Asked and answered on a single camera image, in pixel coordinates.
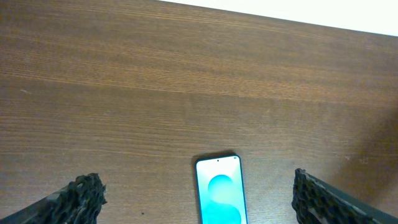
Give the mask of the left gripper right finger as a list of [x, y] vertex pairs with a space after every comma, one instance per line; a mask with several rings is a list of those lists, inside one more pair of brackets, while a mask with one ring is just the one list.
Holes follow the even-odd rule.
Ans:
[[384, 213], [308, 174], [295, 170], [292, 208], [300, 224], [396, 224]]

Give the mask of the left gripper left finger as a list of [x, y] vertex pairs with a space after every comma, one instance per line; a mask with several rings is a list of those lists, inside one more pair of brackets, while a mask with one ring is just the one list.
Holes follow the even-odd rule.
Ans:
[[96, 224], [106, 204], [106, 186], [97, 173], [78, 176], [60, 190], [16, 213], [1, 224]]

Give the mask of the blue Galaxy smartphone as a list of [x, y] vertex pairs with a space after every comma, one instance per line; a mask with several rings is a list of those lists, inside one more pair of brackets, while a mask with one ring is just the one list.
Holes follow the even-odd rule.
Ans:
[[241, 159], [236, 154], [195, 162], [201, 224], [247, 224]]

